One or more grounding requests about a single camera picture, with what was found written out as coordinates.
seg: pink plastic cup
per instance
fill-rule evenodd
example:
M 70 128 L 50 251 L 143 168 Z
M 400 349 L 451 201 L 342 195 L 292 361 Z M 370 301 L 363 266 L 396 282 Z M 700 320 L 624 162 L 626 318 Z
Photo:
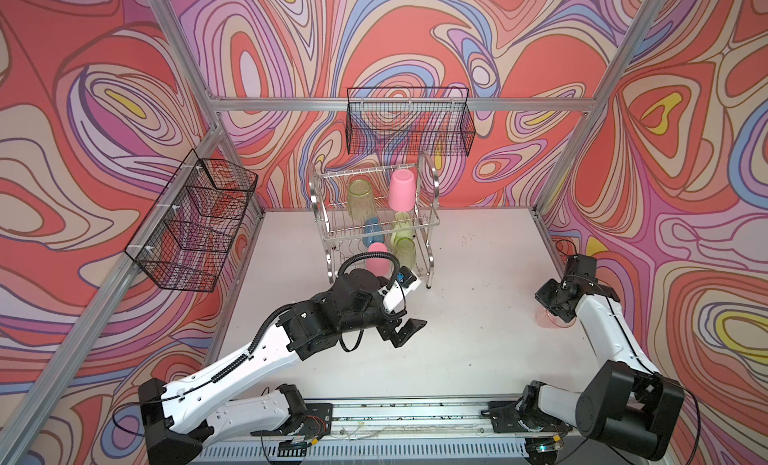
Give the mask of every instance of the pink plastic cup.
M 374 241 L 368 247 L 368 251 L 387 251 L 386 245 L 380 241 Z M 377 277 L 389 278 L 389 269 L 392 268 L 392 262 L 387 259 L 367 259 L 366 268 Z
M 416 175 L 410 168 L 392 172 L 389 182 L 389 207 L 394 211 L 410 211 L 416 207 Z

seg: white tabletop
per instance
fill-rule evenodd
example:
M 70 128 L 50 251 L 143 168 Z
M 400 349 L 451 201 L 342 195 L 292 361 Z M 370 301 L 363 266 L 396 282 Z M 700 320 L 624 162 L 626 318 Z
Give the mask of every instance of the white tabletop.
M 535 291 L 556 271 L 527 209 L 440 210 L 435 278 L 408 296 L 427 326 L 401 348 L 366 331 L 360 348 L 320 352 L 242 397 L 293 383 L 305 398 L 520 393 L 532 380 L 581 391 L 598 371 L 578 323 L 557 328 Z M 329 287 L 309 211 L 266 213 L 221 356 L 249 342 L 275 308 Z M 345 335 L 354 345 L 357 332 Z

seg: black wire basket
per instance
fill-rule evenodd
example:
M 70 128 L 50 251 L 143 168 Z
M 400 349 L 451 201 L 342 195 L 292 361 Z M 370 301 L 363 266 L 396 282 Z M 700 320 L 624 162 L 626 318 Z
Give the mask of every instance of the black wire basket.
M 157 228 L 131 258 L 160 288 L 214 291 L 257 179 L 238 164 L 198 158 Z
M 348 88 L 350 154 L 468 156 L 475 123 L 465 87 Z

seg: robotic arm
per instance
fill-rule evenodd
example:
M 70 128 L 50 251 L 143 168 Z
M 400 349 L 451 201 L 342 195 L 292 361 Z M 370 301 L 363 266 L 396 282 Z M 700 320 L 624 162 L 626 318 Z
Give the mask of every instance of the robotic arm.
M 406 311 L 395 312 L 421 281 L 407 267 L 399 267 L 393 255 L 377 253 L 395 265 L 389 282 L 365 269 L 344 273 L 371 254 L 355 255 L 342 264 L 328 291 L 275 310 L 249 344 L 179 380 L 164 383 L 153 378 L 142 383 L 139 399 L 150 465 L 184 465 L 203 447 L 254 431 L 296 432 L 308 412 L 293 385 L 262 397 L 229 400 L 340 341 L 345 351 L 351 351 L 342 333 L 362 335 L 375 327 L 383 340 L 401 347 L 421 330 L 426 322 L 412 318 L 398 330 Z
M 581 392 L 534 381 L 516 408 L 528 423 L 576 427 L 582 436 L 648 460 L 667 450 L 684 390 L 663 377 L 640 349 L 624 320 L 616 292 L 595 277 L 597 260 L 568 258 L 563 280 L 548 281 L 536 299 L 565 322 L 579 317 L 598 363 L 603 364 Z

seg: white table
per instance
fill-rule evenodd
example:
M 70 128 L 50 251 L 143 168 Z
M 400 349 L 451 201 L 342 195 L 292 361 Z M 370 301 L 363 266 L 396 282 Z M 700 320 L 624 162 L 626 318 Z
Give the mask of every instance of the white table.
M 581 325 L 552 326 L 534 299 L 557 274 L 530 212 L 440 210 L 439 215 L 432 289 L 422 286 L 408 296 L 406 319 L 427 320 L 426 327 L 398 349 L 368 330 L 356 351 L 320 352 L 240 398 L 281 383 L 296 384 L 305 398 L 509 394 L 521 393 L 531 380 L 583 390 L 598 363 Z M 278 306 L 328 287 L 312 213 L 267 212 L 221 356 L 252 340 Z M 345 335 L 345 342 L 354 345 L 356 336 Z

